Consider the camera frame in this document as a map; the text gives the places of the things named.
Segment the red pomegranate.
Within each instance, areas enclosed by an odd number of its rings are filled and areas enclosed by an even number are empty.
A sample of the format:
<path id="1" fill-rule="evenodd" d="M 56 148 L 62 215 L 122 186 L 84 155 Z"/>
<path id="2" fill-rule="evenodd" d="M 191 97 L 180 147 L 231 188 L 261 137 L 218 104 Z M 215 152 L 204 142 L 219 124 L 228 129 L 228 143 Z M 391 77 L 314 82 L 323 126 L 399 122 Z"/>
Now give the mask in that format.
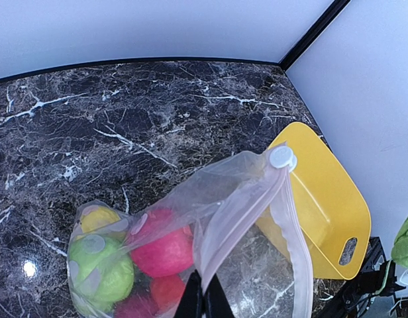
<path id="1" fill-rule="evenodd" d="M 173 219 L 170 209 L 147 212 L 147 219 L 137 232 L 130 232 L 127 243 L 159 235 Z M 138 246 L 130 252 L 137 267 L 152 278 L 179 274 L 193 265 L 193 235 L 189 226 L 176 229 L 156 240 Z"/>

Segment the green apple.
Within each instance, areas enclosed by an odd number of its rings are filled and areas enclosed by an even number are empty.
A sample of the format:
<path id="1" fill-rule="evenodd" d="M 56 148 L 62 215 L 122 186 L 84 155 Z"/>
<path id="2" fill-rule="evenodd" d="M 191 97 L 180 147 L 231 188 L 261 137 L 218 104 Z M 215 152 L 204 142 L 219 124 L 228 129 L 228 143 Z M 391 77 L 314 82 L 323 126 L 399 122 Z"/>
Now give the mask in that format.
<path id="1" fill-rule="evenodd" d="M 120 251 L 121 242 L 101 235 L 73 241 L 68 251 L 68 276 L 72 299 L 83 315 L 112 311 L 134 285 L 134 265 Z"/>

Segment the yellow plastic basket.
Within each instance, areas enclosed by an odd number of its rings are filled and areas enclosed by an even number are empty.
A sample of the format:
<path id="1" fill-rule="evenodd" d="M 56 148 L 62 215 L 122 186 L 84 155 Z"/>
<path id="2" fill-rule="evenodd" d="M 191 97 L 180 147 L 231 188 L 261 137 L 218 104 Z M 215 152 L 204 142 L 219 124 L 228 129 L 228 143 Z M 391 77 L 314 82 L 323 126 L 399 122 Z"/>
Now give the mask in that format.
<path id="1" fill-rule="evenodd" d="M 287 144 L 297 157 L 290 180 L 314 278 L 353 279 L 365 258 L 371 232 L 362 194 L 309 126 L 289 124 L 270 146 L 280 144 Z"/>

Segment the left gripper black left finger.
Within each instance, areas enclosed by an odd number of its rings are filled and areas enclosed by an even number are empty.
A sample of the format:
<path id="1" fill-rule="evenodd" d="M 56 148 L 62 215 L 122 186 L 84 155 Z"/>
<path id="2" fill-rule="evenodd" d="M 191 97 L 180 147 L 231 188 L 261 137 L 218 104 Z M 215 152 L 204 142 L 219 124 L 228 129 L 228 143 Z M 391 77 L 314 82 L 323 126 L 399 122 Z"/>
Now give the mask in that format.
<path id="1" fill-rule="evenodd" d="M 202 318 L 203 316 L 203 292 L 201 288 L 201 276 L 195 270 L 191 273 L 183 295 L 176 309 L 174 318 Z"/>

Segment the clear zip top bag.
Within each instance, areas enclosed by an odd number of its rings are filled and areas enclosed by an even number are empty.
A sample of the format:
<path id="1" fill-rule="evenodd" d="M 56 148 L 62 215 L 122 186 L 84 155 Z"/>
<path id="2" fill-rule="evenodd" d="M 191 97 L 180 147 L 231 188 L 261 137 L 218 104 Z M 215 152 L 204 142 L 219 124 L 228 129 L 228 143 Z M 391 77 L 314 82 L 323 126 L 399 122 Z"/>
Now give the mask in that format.
<path id="1" fill-rule="evenodd" d="M 78 207 L 69 247 L 82 238 L 80 215 L 89 205 L 108 207 L 121 220 L 105 227 L 113 230 L 109 234 L 95 231 L 86 235 L 117 239 L 121 242 L 120 251 L 128 256 L 138 246 L 189 226 L 193 235 L 193 265 L 174 274 L 185 286 L 191 273 L 197 270 L 204 294 L 216 274 L 234 317 L 310 317 L 313 267 L 291 188 L 290 174 L 296 165 L 292 149 L 281 144 L 261 154 L 244 151 L 204 167 L 134 215 L 95 199 Z M 128 244 L 128 234 L 137 233 L 147 219 L 147 212 L 156 209 L 174 212 L 163 232 Z M 134 262 L 133 265 L 134 285 L 127 298 L 139 293 L 152 298 L 150 282 L 154 278 Z M 83 315 L 73 299 L 72 302 L 81 317 L 114 317 L 118 304 L 108 313 Z M 202 317 L 206 317 L 204 297 Z"/>

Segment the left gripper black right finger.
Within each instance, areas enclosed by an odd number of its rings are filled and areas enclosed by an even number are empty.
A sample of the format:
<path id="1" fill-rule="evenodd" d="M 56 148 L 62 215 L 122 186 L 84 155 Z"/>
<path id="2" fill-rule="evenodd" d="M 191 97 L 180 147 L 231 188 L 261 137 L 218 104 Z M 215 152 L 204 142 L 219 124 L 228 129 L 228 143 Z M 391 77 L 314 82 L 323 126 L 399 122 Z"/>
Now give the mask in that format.
<path id="1" fill-rule="evenodd" d="M 206 318 L 234 318 L 221 283 L 215 274 L 203 294 Z"/>

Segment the green bitter gourd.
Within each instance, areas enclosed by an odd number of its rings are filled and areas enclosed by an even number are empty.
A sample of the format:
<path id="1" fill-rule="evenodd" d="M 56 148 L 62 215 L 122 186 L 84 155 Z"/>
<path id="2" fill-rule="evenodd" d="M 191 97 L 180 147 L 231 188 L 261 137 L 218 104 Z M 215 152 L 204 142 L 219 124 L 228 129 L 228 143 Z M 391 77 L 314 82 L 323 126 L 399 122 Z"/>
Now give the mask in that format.
<path id="1" fill-rule="evenodd" d="M 396 264 L 408 268 L 408 217 L 394 240 L 391 258 Z"/>

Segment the yellow bell pepper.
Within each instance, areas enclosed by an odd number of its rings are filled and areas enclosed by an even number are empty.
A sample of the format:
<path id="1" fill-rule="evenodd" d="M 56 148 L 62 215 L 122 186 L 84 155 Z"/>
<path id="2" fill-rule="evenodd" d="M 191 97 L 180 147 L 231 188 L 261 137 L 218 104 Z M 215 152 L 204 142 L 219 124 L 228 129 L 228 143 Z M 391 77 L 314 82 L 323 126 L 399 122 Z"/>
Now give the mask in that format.
<path id="1" fill-rule="evenodd" d="M 117 223 L 121 220 L 118 213 L 102 205 L 89 205 L 84 208 L 80 215 L 79 224 L 81 227 L 81 237 L 86 234 L 98 231 L 99 234 L 109 234 L 113 232 L 105 227 Z"/>

